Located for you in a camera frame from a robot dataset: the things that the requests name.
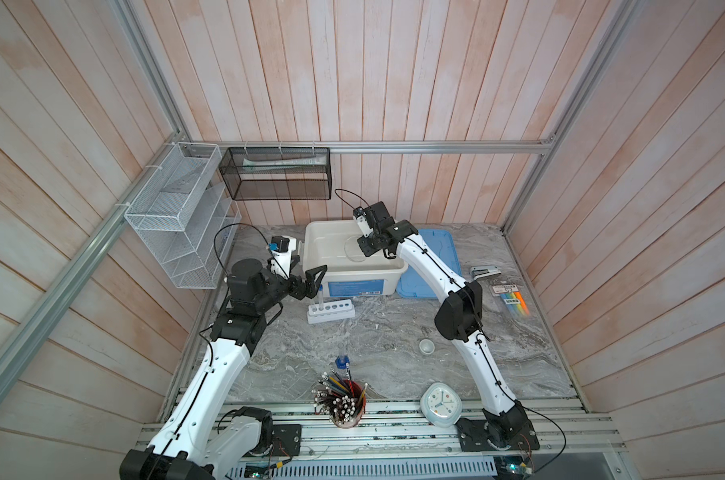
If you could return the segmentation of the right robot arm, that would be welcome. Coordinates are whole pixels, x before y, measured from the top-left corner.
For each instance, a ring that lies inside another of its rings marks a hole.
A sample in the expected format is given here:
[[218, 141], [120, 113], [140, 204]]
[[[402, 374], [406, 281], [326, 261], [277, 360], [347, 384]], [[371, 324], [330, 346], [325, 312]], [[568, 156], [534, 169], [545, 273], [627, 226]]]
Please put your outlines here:
[[435, 327], [456, 347], [477, 386], [489, 445], [498, 450], [514, 448], [514, 439], [528, 430], [529, 419], [489, 351], [482, 330], [482, 287], [449, 268], [417, 228], [407, 220], [394, 220], [384, 203], [356, 207], [352, 215], [362, 232], [358, 246], [364, 256], [381, 252], [388, 259], [403, 260], [436, 295], [440, 308]]

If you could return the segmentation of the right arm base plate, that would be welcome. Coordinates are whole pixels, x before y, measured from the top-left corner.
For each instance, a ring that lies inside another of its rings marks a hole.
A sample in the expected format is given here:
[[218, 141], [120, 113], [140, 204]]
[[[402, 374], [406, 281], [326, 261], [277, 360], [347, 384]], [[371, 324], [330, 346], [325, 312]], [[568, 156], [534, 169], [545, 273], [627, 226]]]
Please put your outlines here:
[[460, 418], [455, 427], [463, 452], [540, 450], [537, 433], [529, 420], [522, 423], [520, 430], [516, 432], [491, 424], [487, 420], [468, 418]]

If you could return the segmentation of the white test tube rack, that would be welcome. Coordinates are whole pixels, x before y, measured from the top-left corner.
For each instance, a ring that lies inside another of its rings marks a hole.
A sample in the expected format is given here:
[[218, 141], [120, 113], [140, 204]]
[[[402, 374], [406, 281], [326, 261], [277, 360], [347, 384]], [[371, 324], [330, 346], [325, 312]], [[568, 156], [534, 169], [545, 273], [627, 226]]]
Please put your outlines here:
[[342, 321], [354, 317], [356, 317], [356, 308], [350, 299], [312, 304], [308, 307], [308, 323], [310, 325]]

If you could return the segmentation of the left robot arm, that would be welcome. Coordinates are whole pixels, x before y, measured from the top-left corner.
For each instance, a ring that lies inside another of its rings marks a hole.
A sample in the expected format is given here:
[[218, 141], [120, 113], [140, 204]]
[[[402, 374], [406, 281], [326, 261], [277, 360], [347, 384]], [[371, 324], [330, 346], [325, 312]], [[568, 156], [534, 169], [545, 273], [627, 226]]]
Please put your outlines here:
[[248, 365], [256, 345], [270, 325], [268, 310], [290, 296], [297, 300], [318, 295], [328, 268], [322, 265], [296, 276], [276, 261], [236, 262], [226, 277], [224, 310], [210, 326], [210, 341], [170, 419], [148, 447], [128, 451], [122, 479], [222, 479], [248, 453], [266, 455], [272, 449], [272, 414], [242, 407], [232, 423], [214, 433], [214, 423], [234, 380]]

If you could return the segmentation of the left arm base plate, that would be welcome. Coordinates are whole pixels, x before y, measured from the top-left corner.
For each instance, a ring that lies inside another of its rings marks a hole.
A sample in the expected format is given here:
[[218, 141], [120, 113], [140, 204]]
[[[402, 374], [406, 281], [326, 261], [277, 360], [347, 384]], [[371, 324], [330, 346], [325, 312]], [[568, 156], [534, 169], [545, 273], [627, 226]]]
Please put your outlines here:
[[254, 450], [246, 453], [246, 458], [266, 458], [268, 456], [294, 457], [300, 454], [302, 446], [302, 426], [300, 424], [278, 424], [272, 427], [272, 433], [260, 440]]

